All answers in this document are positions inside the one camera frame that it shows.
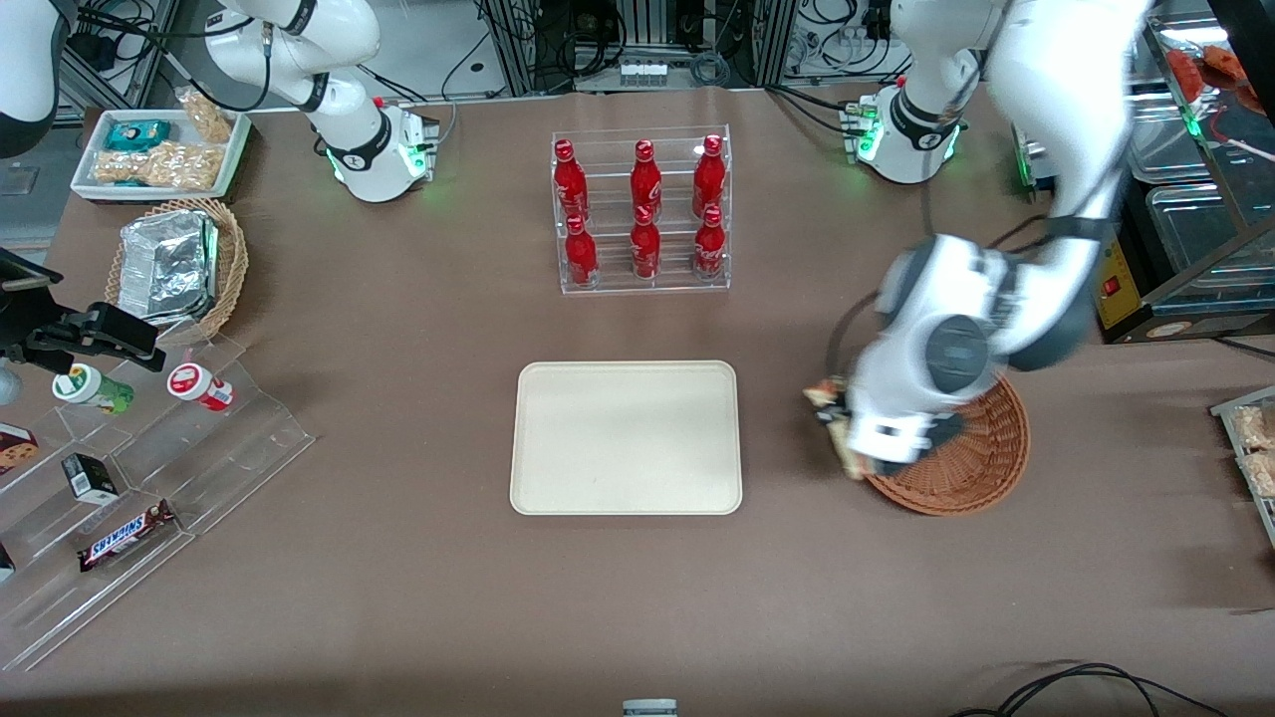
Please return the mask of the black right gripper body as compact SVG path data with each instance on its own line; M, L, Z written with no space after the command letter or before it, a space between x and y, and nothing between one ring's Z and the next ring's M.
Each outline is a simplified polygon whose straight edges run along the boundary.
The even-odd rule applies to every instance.
M1 350L9 361L28 361L28 341L60 322L51 287L62 274L1 249Z

